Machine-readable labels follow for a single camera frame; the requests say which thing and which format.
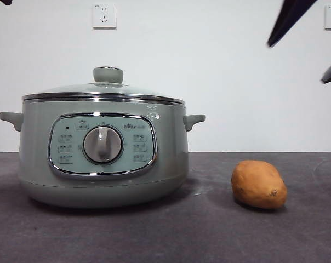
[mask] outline potato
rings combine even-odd
[[[232,172],[231,187],[235,199],[252,207],[276,209],[284,205],[287,197],[278,170],[263,161],[238,163]]]

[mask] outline pot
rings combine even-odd
[[[94,78],[23,96],[23,113],[0,113],[21,131],[18,176],[27,194],[102,208],[180,187],[189,171],[186,132],[205,116],[187,116],[182,100],[121,84],[118,68],[95,68]]]

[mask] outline pot handle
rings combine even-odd
[[[204,122],[205,119],[206,116],[203,114],[184,116],[183,120],[186,131],[189,132],[190,130],[192,130],[193,125],[195,125],[198,122]]]
[[[24,119],[23,113],[14,113],[14,112],[0,112],[0,119],[6,122],[13,124],[14,129],[17,132],[21,131],[22,123]]]

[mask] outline lid rim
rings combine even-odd
[[[144,95],[144,94],[120,94],[120,93],[85,93],[85,92],[53,92],[53,93],[35,93],[22,97],[23,101],[33,99],[53,99],[53,98],[102,98],[102,99],[141,99],[166,101],[184,105],[183,100],[174,99],[165,96]]]

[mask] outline glass lid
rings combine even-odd
[[[135,101],[152,100],[184,104],[184,101],[169,98],[161,93],[122,84],[123,71],[115,67],[97,67],[94,69],[95,83],[69,85],[48,89],[40,93],[29,94],[23,100],[40,99],[49,100],[79,100],[90,98],[92,100]]]

